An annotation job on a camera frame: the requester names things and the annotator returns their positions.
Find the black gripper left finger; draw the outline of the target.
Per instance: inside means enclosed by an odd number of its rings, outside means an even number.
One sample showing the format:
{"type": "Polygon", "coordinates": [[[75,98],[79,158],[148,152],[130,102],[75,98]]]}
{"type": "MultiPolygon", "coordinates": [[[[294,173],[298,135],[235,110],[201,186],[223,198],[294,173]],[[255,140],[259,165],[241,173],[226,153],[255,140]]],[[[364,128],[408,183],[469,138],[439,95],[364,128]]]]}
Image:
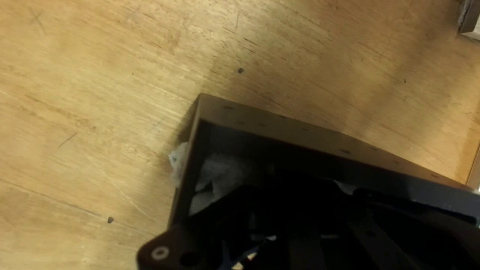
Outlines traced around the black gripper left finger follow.
{"type": "Polygon", "coordinates": [[[319,236],[312,230],[294,230],[288,234],[289,270],[324,270],[325,260],[319,236]]]}

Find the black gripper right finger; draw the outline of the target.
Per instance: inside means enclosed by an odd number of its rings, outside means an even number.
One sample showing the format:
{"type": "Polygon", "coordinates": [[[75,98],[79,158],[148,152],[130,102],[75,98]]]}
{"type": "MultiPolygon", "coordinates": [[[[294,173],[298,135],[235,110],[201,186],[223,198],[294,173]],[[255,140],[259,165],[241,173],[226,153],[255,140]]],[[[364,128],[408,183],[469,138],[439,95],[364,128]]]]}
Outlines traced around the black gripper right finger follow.
{"type": "Polygon", "coordinates": [[[345,221],[378,270],[421,270],[370,216],[348,215],[345,221]]]}

